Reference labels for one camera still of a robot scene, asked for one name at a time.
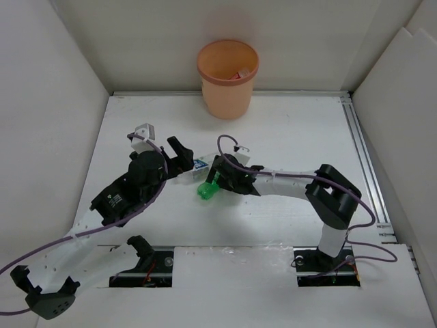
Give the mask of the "blue white label bottle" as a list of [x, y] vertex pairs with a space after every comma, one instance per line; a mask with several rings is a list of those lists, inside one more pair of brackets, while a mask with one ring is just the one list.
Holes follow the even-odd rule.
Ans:
[[194, 159], [192, 170], [180, 174], [176, 181], [183, 185], [190, 185], [198, 181], [204, 181], [210, 171], [214, 158], [218, 155], [217, 152], [207, 154]]

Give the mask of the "green plastic bottle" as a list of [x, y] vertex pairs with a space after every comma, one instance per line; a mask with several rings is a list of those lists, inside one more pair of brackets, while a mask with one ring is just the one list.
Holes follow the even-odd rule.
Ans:
[[202, 200], [210, 200], [219, 190], [217, 183], [220, 174], [218, 172], [208, 175], [206, 180], [197, 187], [197, 195]]

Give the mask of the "red label clear bottle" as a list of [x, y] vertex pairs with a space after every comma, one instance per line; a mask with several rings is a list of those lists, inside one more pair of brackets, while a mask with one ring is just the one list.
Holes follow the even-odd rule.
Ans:
[[230, 78], [230, 80], [238, 80], [238, 79], [243, 79], [243, 78], [245, 78], [246, 76], [248, 76], [248, 75], [250, 75], [250, 71], [249, 70], [247, 70], [247, 69], [244, 69], [244, 70], [240, 70], [240, 71], [238, 71], [237, 73], [235, 73], [231, 78]]

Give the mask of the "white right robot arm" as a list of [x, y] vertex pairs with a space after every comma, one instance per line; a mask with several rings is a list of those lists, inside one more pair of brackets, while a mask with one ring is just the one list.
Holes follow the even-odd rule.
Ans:
[[245, 167], [236, 156], [216, 155], [205, 183], [239, 195], [279, 195], [308, 201], [323, 222], [315, 260], [323, 269], [339, 263], [346, 234], [362, 193], [332, 165], [310, 172]]

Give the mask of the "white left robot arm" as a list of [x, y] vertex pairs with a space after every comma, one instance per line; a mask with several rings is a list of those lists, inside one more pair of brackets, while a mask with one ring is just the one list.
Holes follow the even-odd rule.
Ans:
[[98, 260], [84, 260], [101, 242], [122, 230], [150, 206], [166, 181], [192, 170], [194, 152], [176, 137], [167, 142], [169, 158], [150, 139], [130, 134], [133, 152], [128, 171], [91, 201], [83, 218], [61, 239], [39, 248], [47, 254], [29, 266], [17, 265], [10, 276], [26, 294], [28, 309], [51, 320], [72, 306], [76, 297], [99, 280], [126, 270], [144, 271], [154, 261], [153, 247], [141, 236], [131, 236]]

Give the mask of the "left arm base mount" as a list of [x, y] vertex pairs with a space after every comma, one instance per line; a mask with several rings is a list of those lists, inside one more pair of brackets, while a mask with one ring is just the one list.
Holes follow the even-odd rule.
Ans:
[[142, 236], [127, 240], [139, 256], [132, 269], [109, 278], [110, 288], [170, 288], [173, 282], [174, 247], [152, 247]]

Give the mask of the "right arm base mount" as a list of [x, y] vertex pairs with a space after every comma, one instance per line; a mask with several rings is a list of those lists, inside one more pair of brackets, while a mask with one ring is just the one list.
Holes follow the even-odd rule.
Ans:
[[355, 264], [343, 263], [353, 256], [348, 246], [335, 258], [316, 247], [295, 247], [291, 266], [296, 269], [298, 287], [360, 287]]

